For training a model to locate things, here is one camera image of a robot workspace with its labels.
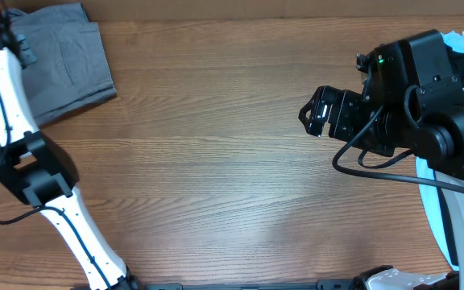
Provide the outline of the grey shorts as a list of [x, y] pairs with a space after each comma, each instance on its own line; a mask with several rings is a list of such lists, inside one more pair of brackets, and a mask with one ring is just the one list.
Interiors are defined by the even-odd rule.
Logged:
[[23, 70], [23, 86], [37, 125], [116, 96], [99, 26], [89, 21], [81, 3], [9, 12], [12, 31], [26, 37], [37, 58]]

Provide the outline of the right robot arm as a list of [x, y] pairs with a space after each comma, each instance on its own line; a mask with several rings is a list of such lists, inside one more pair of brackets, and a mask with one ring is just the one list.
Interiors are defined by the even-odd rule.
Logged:
[[464, 32], [422, 32], [356, 57], [363, 89], [324, 85], [301, 108], [309, 135], [385, 158], [341, 173], [416, 184], [429, 226], [450, 265], [416, 274], [383, 265], [355, 276], [350, 289], [464, 289]]

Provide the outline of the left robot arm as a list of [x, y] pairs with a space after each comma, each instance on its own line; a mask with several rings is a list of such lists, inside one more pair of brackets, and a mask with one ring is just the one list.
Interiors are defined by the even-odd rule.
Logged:
[[81, 265], [91, 289], [139, 289], [140, 282], [112, 250], [91, 218], [70, 156], [43, 134], [23, 89], [22, 65], [0, 36], [0, 184], [41, 213]]

